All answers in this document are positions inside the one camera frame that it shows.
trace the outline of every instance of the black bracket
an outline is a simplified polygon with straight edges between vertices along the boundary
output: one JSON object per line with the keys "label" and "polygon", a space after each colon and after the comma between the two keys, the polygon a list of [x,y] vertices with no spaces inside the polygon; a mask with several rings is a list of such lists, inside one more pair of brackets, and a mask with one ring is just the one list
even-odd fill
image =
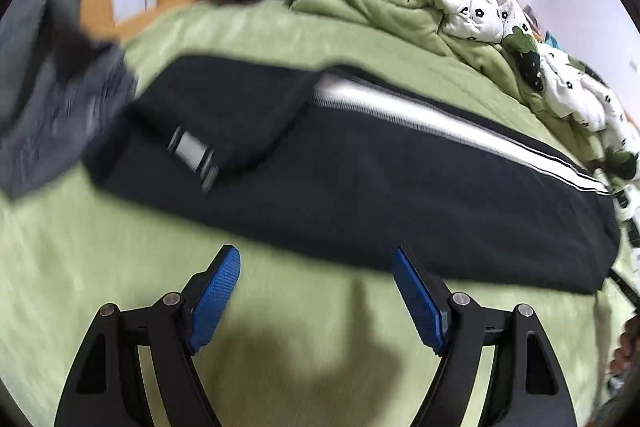
{"label": "black bracket", "polygon": [[[238,250],[226,246],[181,293],[149,308],[100,308],[71,367],[55,427],[153,427],[138,346],[151,348],[172,427],[220,427],[191,356],[210,341],[239,269]],[[392,270],[418,333],[442,357],[413,427],[462,423],[483,346],[495,346],[495,356],[479,427],[575,427],[558,360],[530,306],[507,312],[452,295],[410,251],[396,251]]]}

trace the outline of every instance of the gray jacket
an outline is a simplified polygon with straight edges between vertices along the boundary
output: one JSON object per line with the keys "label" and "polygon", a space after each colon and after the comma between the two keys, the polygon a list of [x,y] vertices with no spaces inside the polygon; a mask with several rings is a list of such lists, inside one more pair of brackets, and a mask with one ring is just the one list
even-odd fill
{"label": "gray jacket", "polygon": [[121,49],[78,28],[79,0],[14,0],[0,21],[0,187],[18,198],[74,165],[132,99]]}

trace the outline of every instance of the bed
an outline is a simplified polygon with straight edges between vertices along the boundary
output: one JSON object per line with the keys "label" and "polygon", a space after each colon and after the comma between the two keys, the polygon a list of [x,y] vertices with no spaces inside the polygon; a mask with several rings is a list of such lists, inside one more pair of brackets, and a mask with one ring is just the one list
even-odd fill
{"label": "bed", "polygon": [[[154,10],[116,24],[110,0],[82,0],[81,23],[96,38],[122,41],[139,92],[185,53],[296,68],[349,61],[581,159],[572,131],[534,113],[492,46],[476,46],[463,61],[464,50],[439,56],[370,27],[292,11],[287,0],[197,1],[158,0]],[[377,48],[385,54],[372,53]],[[490,78],[481,68],[507,73]],[[409,425],[438,365],[387,274],[308,259],[117,200],[97,192],[81,165],[18,203],[0,196],[0,206],[0,375],[34,427],[52,425],[76,350],[103,303],[147,306],[184,286],[224,244],[241,252],[242,276],[194,362],[226,427]],[[630,274],[624,238],[616,267]],[[529,303],[561,363],[578,424],[587,423],[605,398],[606,365],[631,313],[612,283],[594,296],[447,283],[486,307]],[[141,358],[154,422],[168,425],[148,351]],[[491,361],[486,348],[465,426],[477,424]]]}

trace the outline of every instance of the crumpled blanket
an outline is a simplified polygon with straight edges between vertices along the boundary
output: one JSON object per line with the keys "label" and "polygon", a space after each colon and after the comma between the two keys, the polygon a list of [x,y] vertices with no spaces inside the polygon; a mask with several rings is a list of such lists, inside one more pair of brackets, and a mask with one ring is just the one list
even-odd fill
{"label": "crumpled blanket", "polygon": [[[582,155],[582,160],[605,157],[609,174],[616,176],[621,175],[621,169],[613,163],[626,163],[624,171],[630,173],[623,178],[640,182],[640,136],[627,120],[615,93],[571,55],[536,42],[516,0],[339,1],[293,0],[291,8],[373,25],[436,53],[440,51],[430,23],[438,25],[437,34],[441,38],[447,35],[500,44],[510,56],[505,59],[511,59],[527,86],[540,93],[549,112],[559,119],[575,122],[577,128],[588,133],[586,140],[589,140],[587,136],[598,133],[599,146],[591,146],[591,156]],[[428,9],[439,11],[439,17],[432,12],[427,15]],[[500,85],[495,71],[469,64]],[[524,99],[539,118],[545,118],[546,125],[556,124],[547,118],[540,100],[531,93],[524,93]],[[622,159],[614,160],[613,155],[619,153],[624,153]]]}
{"label": "crumpled blanket", "polygon": [[[549,107],[561,118],[571,117],[582,127],[598,132],[610,173],[640,186],[640,135],[616,94],[599,78],[582,71],[581,64],[566,52],[543,42],[538,49],[543,96]],[[623,160],[632,163],[625,169],[628,173],[615,165],[615,155],[621,153]]]}
{"label": "crumpled blanket", "polygon": [[[415,4],[406,0],[407,5]],[[516,0],[438,0],[444,13],[442,30],[470,41],[502,43],[513,54],[522,79],[543,90],[540,58],[532,29]]]}

